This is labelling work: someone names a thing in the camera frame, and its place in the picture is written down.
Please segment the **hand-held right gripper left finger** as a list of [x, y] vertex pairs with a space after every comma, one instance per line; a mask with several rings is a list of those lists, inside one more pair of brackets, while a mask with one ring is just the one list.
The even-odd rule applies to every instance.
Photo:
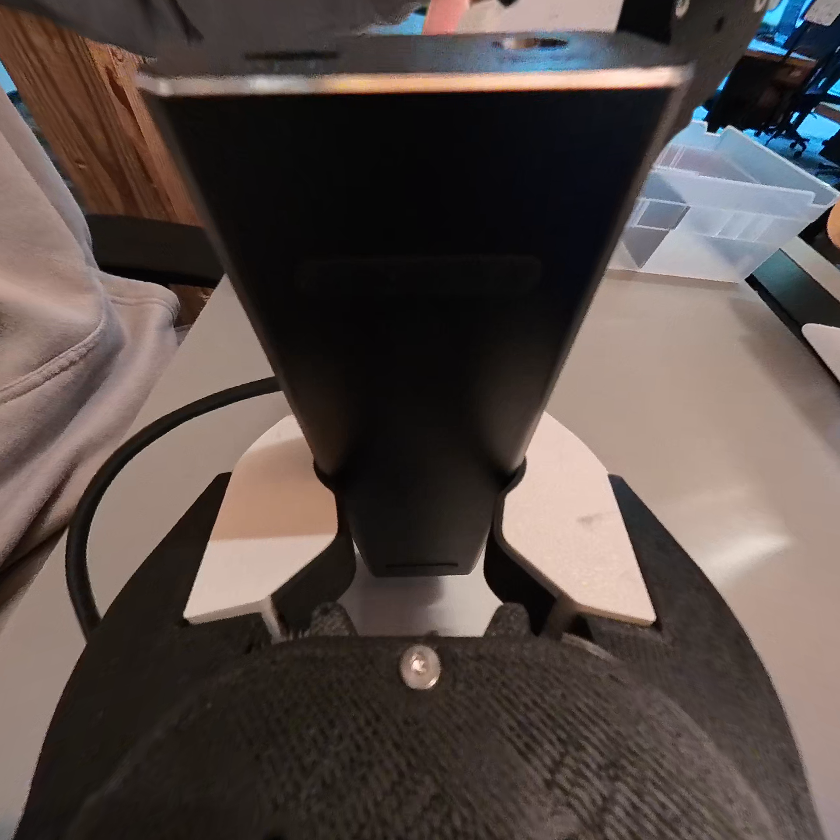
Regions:
[[341, 502], [320, 480], [298, 421], [284, 417], [237, 462], [183, 617], [198, 625], [256, 615], [279, 639], [307, 630], [355, 572]]

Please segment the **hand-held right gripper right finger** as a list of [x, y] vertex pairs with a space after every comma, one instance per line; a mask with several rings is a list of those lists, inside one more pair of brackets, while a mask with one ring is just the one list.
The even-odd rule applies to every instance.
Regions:
[[484, 576], [536, 636], [583, 629], [588, 618], [643, 629], [657, 620], [610, 474], [548, 413], [498, 498]]

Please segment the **person's left forearm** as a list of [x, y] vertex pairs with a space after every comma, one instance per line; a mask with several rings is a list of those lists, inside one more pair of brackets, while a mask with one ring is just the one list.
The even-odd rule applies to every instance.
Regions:
[[336, 42], [400, 25], [417, 1], [2, 1], [143, 57], [205, 49], [248, 59], [318, 54]]

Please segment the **light grey desk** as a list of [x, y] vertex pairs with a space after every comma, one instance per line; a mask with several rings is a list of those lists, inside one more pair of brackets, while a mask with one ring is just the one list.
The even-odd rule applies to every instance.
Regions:
[[[136, 417], [269, 374], [224, 282]], [[770, 673], [827, 838], [838, 838], [838, 389], [748, 287], [604, 278], [548, 411], [641, 498], [726, 599]], [[89, 543], [107, 607], [208, 483], [288, 414], [266, 395], [199, 417], [114, 481]], [[344, 597], [363, 634], [466, 635], [497, 601], [475, 579], [374, 579]], [[2, 838], [14, 835], [83, 638], [61, 540], [2, 621]]]

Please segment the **person's left hand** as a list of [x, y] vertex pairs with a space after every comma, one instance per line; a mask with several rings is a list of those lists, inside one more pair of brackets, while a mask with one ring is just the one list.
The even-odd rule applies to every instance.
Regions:
[[451, 35], [463, 16], [469, 11], [471, 1], [428, 1], [423, 23], [423, 35]]

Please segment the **black swivel office chair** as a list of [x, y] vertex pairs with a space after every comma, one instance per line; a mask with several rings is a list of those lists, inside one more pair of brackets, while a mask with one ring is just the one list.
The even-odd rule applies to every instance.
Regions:
[[773, 80], [779, 97], [764, 128], [768, 134], [765, 144], [786, 142], [795, 160], [807, 149], [808, 140], [800, 134], [800, 127], [816, 103], [816, 93], [825, 86], [826, 68], [837, 51], [838, 29], [834, 24], [814, 23], [810, 13], [801, 16], [784, 44], [782, 69]]

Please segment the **clear plastic storage bin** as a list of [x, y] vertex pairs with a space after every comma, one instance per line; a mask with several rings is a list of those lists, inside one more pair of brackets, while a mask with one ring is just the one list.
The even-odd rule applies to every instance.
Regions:
[[608, 267], [739, 283], [837, 200], [748, 135], [693, 121], [654, 163]]

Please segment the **person's grey sweatshirt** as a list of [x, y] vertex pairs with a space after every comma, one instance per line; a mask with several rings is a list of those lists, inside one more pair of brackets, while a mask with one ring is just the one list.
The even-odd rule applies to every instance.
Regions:
[[111, 275], [6, 93], [1, 107], [1, 562], [62, 530], [177, 349], [174, 293]]

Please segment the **white rounded panel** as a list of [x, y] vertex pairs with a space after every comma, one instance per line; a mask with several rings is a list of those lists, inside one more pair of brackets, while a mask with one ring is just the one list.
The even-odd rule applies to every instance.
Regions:
[[801, 334], [810, 349], [825, 365], [836, 382], [839, 382], [839, 333], [838, 327], [817, 322], [808, 322], [801, 328]]

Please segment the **black rail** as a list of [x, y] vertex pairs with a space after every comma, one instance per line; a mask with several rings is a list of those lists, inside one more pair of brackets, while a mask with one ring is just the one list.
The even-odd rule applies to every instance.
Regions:
[[838, 300], [782, 249], [750, 274], [746, 283], [801, 343], [807, 343], [804, 329], [809, 325], [839, 327]]

